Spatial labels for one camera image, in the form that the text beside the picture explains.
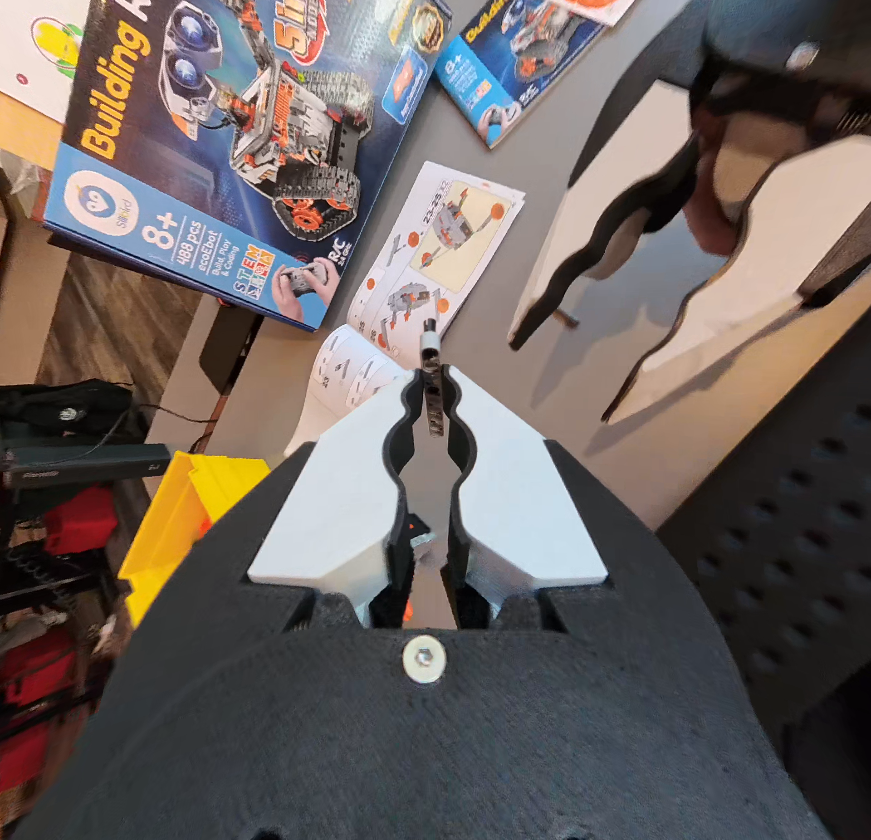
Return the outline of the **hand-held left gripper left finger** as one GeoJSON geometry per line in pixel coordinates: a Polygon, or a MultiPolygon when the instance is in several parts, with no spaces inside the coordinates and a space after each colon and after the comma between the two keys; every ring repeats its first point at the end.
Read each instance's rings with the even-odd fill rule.
{"type": "Polygon", "coordinates": [[[248,579],[342,595],[364,628],[371,605],[398,590],[411,567],[401,531],[408,497],[401,472],[415,454],[419,371],[406,371],[313,443],[267,530],[248,579]]]}

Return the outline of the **short grey toy beam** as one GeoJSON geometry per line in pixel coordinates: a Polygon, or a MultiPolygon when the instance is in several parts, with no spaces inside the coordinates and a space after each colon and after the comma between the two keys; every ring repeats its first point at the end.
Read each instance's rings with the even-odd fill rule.
{"type": "Polygon", "coordinates": [[[444,410],[442,396],[441,336],[434,318],[423,322],[420,336],[423,394],[427,408],[430,435],[444,437],[444,410]]]}

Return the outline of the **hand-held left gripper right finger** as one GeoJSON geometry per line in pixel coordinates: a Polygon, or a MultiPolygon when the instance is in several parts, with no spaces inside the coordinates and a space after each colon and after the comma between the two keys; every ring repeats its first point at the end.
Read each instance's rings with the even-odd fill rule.
{"type": "Polygon", "coordinates": [[[458,628],[487,628],[510,599],[601,586],[608,570],[549,440],[455,366],[442,369],[451,489],[442,569],[458,628]]]}

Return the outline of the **small blue booklet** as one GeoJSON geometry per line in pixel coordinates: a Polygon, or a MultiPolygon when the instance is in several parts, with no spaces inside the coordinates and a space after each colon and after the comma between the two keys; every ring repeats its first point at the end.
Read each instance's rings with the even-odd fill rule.
{"type": "Polygon", "coordinates": [[[434,73],[494,149],[607,29],[549,0],[487,0],[434,73]]]}

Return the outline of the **white sheet with green drawing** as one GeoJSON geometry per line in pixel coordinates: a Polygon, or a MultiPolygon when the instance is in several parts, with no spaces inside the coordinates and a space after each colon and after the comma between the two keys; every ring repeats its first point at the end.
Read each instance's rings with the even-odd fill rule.
{"type": "Polygon", "coordinates": [[[63,123],[91,0],[1,0],[1,90],[63,123]]]}

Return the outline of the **grey desk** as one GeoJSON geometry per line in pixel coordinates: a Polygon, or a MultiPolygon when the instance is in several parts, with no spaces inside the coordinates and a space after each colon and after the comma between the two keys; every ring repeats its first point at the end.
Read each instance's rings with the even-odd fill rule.
{"type": "Polygon", "coordinates": [[[672,397],[616,425],[600,416],[635,360],[666,332],[681,298],[716,267],[682,218],[642,243],[602,283],[580,280],[564,302],[579,320],[550,319],[520,351],[507,333],[572,169],[597,128],[618,79],[622,117],[648,83],[693,44],[706,0],[638,0],[493,150],[480,141],[438,81],[408,128],[337,295],[315,333],[266,319],[259,328],[207,452],[265,459],[272,467],[298,424],[324,336],[347,307],[391,236],[425,161],[525,193],[525,204],[444,339],[456,364],[546,437],[558,440],[638,518],[656,530],[724,457],[869,308],[869,273],[829,306],[807,312],[748,345],[672,397]]]}

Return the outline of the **black bag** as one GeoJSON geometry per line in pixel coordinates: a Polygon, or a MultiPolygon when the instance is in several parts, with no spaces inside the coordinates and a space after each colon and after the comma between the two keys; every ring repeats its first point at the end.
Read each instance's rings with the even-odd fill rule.
{"type": "Polygon", "coordinates": [[[120,426],[133,403],[130,388],[97,378],[1,387],[2,424],[24,424],[48,437],[99,439],[120,426]]]}

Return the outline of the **open instruction booklet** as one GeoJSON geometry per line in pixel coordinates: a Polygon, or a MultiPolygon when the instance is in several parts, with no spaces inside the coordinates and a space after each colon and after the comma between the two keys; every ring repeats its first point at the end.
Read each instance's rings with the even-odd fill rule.
{"type": "Polygon", "coordinates": [[[396,223],[363,276],[346,323],[313,361],[284,457],[420,366],[420,336],[443,335],[524,205],[523,192],[423,164],[396,223]]]}

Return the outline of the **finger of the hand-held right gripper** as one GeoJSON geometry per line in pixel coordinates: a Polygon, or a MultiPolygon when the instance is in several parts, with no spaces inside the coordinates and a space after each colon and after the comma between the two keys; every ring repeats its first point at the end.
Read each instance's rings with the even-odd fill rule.
{"type": "Polygon", "coordinates": [[[684,88],[653,83],[573,176],[517,304],[511,348],[522,348],[561,311],[575,281],[613,276],[642,236],[681,213],[695,190],[700,161],[689,98],[684,88]]]}
{"type": "Polygon", "coordinates": [[[870,138],[851,136],[775,164],[746,200],[734,254],[681,303],[602,415],[656,405],[801,304],[800,287],[870,199],[870,138]]]}

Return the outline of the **black perforated office chair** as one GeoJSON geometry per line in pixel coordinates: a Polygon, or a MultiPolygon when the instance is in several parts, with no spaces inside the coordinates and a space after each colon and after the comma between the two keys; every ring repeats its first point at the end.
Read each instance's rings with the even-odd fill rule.
{"type": "Polygon", "coordinates": [[[869,838],[869,312],[657,534],[824,827],[869,838]]]}

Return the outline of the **yellow plastic storage bin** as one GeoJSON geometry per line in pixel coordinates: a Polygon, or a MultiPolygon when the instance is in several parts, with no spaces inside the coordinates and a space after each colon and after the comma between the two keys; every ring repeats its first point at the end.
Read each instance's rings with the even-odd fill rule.
{"type": "Polygon", "coordinates": [[[117,575],[134,628],[194,544],[270,471],[264,459],[173,455],[117,575]]]}

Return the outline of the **person's right hand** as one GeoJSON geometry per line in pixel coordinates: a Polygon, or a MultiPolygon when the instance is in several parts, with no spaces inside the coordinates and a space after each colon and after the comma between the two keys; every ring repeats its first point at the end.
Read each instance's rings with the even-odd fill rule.
{"type": "Polygon", "coordinates": [[[683,212],[696,244],[705,253],[719,257],[733,253],[737,241],[735,226],[712,191],[698,184],[683,212]]]}

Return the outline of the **blue robot toy box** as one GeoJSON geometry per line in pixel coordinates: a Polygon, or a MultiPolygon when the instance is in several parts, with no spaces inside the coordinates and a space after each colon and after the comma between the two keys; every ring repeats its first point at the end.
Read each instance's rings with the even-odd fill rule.
{"type": "Polygon", "coordinates": [[[315,332],[451,22],[446,0],[91,0],[44,224],[315,332]]]}

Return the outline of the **red plastic case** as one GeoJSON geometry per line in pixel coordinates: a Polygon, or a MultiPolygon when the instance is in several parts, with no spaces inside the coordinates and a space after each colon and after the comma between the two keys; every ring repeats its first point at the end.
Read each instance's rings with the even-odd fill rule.
{"type": "Polygon", "coordinates": [[[60,718],[28,722],[1,742],[1,793],[38,779],[58,740],[60,718]]]}
{"type": "Polygon", "coordinates": [[[71,555],[105,547],[118,525],[113,490],[90,486],[44,515],[44,550],[71,555]]]}
{"type": "Polygon", "coordinates": [[[24,707],[67,688],[76,660],[76,644],[60,627],[7,651],[1,659],[2,705],[24,707]]]}

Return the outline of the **black rectangular case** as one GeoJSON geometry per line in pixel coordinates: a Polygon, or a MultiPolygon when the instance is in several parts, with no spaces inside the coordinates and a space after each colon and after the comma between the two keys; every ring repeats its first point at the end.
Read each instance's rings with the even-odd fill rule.
{"type": "Polygon", "coordinates": [[[171,459],[172,453],[163,444],[22,446],[7,450],[2,457],[2,485],[28,490],[159,477],[171,459]]]}

